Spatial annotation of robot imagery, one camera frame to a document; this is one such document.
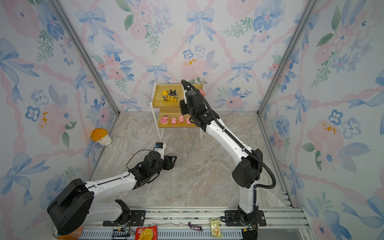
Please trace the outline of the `yellow bear toy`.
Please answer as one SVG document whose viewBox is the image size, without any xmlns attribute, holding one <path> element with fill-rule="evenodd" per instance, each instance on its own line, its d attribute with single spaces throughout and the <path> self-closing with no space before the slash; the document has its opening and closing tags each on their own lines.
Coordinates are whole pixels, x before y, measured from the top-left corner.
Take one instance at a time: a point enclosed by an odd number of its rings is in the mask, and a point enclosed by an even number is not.
<svg viewBox="0 0 384 240">
<path fill-rule="evenodd" d="M 162 98 L 164 101 L 168 101 L 170 99 L 170 95 L 168 91 L 163 91 L 162 92 Z"/>
</svg>

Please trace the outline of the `black yellow duck toy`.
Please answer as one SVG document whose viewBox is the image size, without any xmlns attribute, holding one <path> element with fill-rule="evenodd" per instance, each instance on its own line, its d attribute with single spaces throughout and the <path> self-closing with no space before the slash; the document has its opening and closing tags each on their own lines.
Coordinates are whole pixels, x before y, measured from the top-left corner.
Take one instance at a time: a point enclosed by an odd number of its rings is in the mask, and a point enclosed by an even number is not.
<svg viewBox="0 0 384 240">
<path fill-rule="evenodd" d="M 178 100 L 178 94 L 177 94 L 176 90 L 170 90 L 170 92 L 169 92 L 169 100 L 171 102 L 176 102 Z"/>
</svg>

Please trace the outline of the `pink toy with blue bow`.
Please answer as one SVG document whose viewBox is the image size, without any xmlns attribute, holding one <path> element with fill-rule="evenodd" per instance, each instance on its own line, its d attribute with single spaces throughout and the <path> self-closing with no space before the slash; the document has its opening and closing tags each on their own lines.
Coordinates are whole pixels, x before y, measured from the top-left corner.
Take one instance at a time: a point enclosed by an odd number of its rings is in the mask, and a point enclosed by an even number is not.
<svg viewBox="0 0 384 240">
<path fill-rule="evenodd" d="M 206 96 L 206 93 L 205 93 L 205 91 L 203 89 L 199 89 L 199 91 L 200 91 L 200 93 L 202 94 L 203 97 Z"/>
</svg>

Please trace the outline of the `pink bear toy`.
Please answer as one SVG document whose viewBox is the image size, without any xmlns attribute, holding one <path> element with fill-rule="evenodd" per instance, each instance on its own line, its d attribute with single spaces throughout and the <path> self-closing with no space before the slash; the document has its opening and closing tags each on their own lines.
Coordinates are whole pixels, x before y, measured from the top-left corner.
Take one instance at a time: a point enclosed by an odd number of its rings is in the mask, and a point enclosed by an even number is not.
<svg viewBox="0 0 384 240">
<path fill-rule="evenodd" d="M 161 117 L 160 123 L 161 125 L 168 125 L 170 121 L 170 118 L 168 115 L 164 115 Z"/>
</svg>

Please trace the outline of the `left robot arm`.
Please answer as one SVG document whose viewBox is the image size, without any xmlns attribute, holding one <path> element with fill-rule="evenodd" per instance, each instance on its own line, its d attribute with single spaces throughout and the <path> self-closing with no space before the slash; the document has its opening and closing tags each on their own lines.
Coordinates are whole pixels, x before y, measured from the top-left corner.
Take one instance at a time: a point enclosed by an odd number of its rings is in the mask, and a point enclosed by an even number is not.
<svg viewBox="0 0 384 240">
<path fill-rule="evenodd" d="M 144 161 L 118 176 L 91 182 L 71 181 L 47 208 L 57 234 L 69 235 L 83 225 L 96 222 L 117 226 L 131 224 L 135 217 L 123 200 L 109 204 L 103 204 L 101 200 L 150 184 L 161 171 L 173 169 L 176 160 L 176 156 L 150 151 Z"/>
</svg>

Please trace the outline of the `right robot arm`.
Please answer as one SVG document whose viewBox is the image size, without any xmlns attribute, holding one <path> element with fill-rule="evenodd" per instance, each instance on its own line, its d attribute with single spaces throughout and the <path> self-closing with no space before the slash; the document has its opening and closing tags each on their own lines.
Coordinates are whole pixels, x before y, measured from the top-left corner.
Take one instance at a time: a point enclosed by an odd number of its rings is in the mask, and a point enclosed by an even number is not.
<svg viewBox="0 0 384 240">
<path fill-rule="evenodd" d="M 182 114 L 190 115 L 189 121 L 213 137 L 236 164 L 232 177 L 240 188 L 240 202 L 235 216 L 227 216 L 224 222 L 227 225 L 260 226 L 262 213 L 257 203 L 257 191 L 273 189 L 277 185 L 274 173 L 263 161 L 263 153 L 259 149 L 253 150 L 236 137 L 196 87 L 186 80 L 182 80 L 181 84 L 184 94 L 184 99 L 180 101 Z"/>
</svg>

